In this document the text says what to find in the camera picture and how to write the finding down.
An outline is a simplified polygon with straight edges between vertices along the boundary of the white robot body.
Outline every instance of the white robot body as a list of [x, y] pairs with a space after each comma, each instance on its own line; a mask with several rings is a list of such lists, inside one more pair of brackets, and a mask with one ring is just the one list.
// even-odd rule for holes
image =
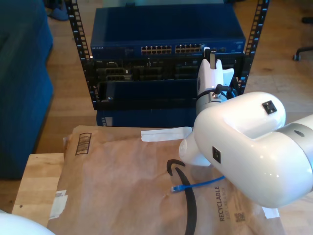
[[[272, 113], [263, 106], [270, 102]], [[244, 94], [202, 110], [179, 154], [188, 164], [212, 164], [251, 200], [278, 208], [313, 188], [313, 115], [285, 121], [275, 96]]]

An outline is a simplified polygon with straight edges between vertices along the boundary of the wooden floor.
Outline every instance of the wooden floor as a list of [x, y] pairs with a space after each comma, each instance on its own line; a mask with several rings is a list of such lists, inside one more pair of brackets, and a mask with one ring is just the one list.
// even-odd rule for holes
[[[88, 42], [91, 39], [96, 7], [102, 0], [78, 0]], [[235, 5], [235, 11], [248, 36], [256, 0]], [[313, 28], [301, 23], [303, 16], [313, 16], [309, 1], [273, 0], [253, 62], [246, 92], [264, 91], [277, 96], [285, 105], [287, 122], [313, 114], [313, 52], [302, 60], [291, 59], [298, 47], [313, 45]], [[54, 87], [54, 97], [36, 153], [63, 152], [63, 137], [77, 125], [95, 125], [96, 112], [88, 94], [69, 22], [48, 19], [53, 35], [53, 49], [47, 70]], [[0, 209], [11, 212], [19, 181], [0, 181]]]

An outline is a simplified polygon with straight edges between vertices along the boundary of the white tape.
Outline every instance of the white tape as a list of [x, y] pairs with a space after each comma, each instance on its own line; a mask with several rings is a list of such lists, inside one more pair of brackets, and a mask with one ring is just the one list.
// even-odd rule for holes
[[266, 207], [262, 207], [264, 213], [265, 213], [265, 217], [266, 219], [272, 219], [272, 218], [277, 218], [279, 217], [279, 212], [277, 208], [266, 208]]
[[65, 205], [67, 203], [67, 195], [65, 195], [65, 193], [66, 190], [57, 191], [55, 193], [55, 198], [53, 201], [49, 219], [58, 218], [60, 214], [63, 212]]
[[141, 131], [144, 142], [172, 141], [186, 138], [192, 132], [191, 127], [179, 127], [164, 130]]

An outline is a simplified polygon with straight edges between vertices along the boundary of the wooden table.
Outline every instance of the wooden table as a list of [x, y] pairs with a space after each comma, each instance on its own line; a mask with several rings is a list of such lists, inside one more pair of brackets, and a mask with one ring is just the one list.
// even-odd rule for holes
[[[13, 214], [47, 226], [63, 162], [63, 153], [29, 156]], [[287, 235], [313, 233], [313, 193], [280, 208], [279, 213]]]
[[63, 162], [63, 153], [29, 156], [12, 214], [47, 226]]

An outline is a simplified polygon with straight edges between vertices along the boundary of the network equipment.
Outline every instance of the network equipment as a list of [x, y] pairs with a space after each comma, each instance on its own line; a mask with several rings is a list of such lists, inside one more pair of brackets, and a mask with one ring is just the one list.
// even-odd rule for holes
[[245, 37], [231, 4], [97, 8], [91, 38], [96, 60], [242, 53]]
[[213, 53], [244, 93], [269, 6], [256, 0], [245, 48], [232, 5], [100, 8], [91, 54], [77, 0], [65, 3], [98, 125], [150, 127], [193, 125], [199, 67]]

